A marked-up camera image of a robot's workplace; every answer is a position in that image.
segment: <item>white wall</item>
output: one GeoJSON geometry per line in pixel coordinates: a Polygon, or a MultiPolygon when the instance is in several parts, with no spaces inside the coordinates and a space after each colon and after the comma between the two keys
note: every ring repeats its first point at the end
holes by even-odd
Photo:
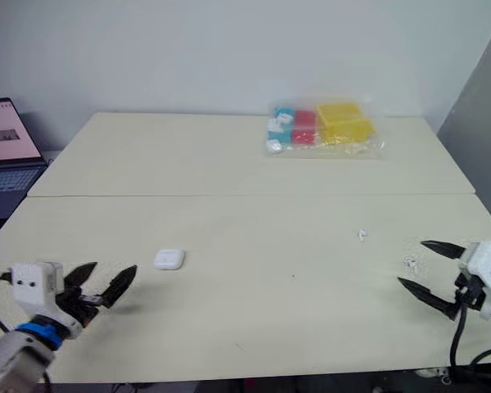
{"type": "Polygon", "coordinates": [[[99,110],[266,113],[313,93],[438,129],[490,37],[491,0],[0,0],[0,96],[44,148],[99,110]]]}

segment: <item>plastic bag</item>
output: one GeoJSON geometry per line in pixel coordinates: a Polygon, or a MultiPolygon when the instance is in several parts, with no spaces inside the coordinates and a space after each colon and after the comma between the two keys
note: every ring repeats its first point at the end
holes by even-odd
{"type": "Polygon", "coordinates": [[[302,158],[378,158],[384,141],[368,104],[301,100],[275,105],[265,142],[269,155],[302,158]]]}

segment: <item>yellow container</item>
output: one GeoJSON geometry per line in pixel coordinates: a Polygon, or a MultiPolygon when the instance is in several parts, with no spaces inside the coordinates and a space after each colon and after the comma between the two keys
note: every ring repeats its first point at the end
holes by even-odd
{"type": "Polygon", "coordinates": [[[363,142],[375,132],[356,102],[336,102],[317,106],[317,128],[324,143],[363,142]]]}

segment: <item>robotic arm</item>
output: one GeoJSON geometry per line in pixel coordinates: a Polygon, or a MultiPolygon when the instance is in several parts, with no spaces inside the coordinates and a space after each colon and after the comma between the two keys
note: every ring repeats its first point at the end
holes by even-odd
{"type": "Polygon", "coordinates": [[[455,320],[463,307],[480,312],[483,319],[491,318],[491,242],[472,243],[463,248],[451,243],[428,240],[421,243],[452,260],[459,260],[460,274],[455,281],[455,301],[442,300],[422,285],[399,278],[399,281],[419,300],[455,320]]]}
{"type": "Polygon", "coordinates": [[[57,263],[15,264],[2,275],[13,286],[16,302],[32,318],[0,338],[0,392],[30,392],[62,342],[78,337],[97,316],[98,307],[110,308],[137,272],[136,265],[127,268],[102,294],[84,295],[81,286],[96,265],[79,266],[65,278],[57,263]]]}
{"type": "Polygon", "coordinates": [[[481,360],[491,355],[491,349],[473,358],[469,366],[457,368],[457,348],[466,326],[467,310],[479,311],[482,319],[491,318],[491,242],[472,243],[467,249],[451,243],[433,240],[421,244],[449,259],[458,260],[460,274],[455,281],[457,287],[455,301],[440,299],[433,295],[428,288],[405,278],[399,278],[399,281],[418,300],[442,312],[451,320],[455,320],[460,314],[457,330],[449,351],[453,380],[455,382],[479,381],[491,386],[491,366],[482,367],[482,370],[489,371],[488,373],[478,372],[476,369],[481,360]]]}

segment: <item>table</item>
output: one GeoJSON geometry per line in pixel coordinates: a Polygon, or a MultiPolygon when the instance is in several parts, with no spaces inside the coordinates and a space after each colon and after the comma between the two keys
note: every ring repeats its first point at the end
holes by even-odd
{"type": "Polygon", "coordinates": [[[100,113],[29,195],[472,193],[423,119],[376,121],[382,160],[267,157],[263,116],[100,113]]]}
{"type": "MultiPolygon", "coordinates": [[[[453,294],[456,263],[420,246],[429,238],[491,239],[491,217],[474,195],[32,197],[0,232],[0,272],[19,260],[66,271],[98,261],[94,294],[138,265],[116,307],[63,345],[55,382],[438,367],[456,324],[396,279],[453,294]],[[155,270],[156,250],[175,247],[184,266],[155,270]]],[[[1,314],[19,323],[9,291],[0,287],[1,314]]],[[[471,312],[459,361],[490,347],[491,320],[471,312]]]]}
{"type": "MultiPolygon", "coordinates": [[[[455,323],[396,280],[453,295],[457,266],[420,246],[491,239],[491,217],[426,122],[384,119],[381,160],[266,157],[262,116],[96,114],[0,232],[0,272],[98,261],[133,286],[77,341],[55,382],[158,382],[448,364],[455,323]],[[365,242],[358,231],[367,232],[365,242]],[[187,252],[155,270],[160,248],[187,252]],[[403,259],[413,257],[415,273],[403,259]]],[[[25,320],[0,287],[0,310],[25,320]]],[[[470,313],[458,358],[491,347],[470,313]]]]}

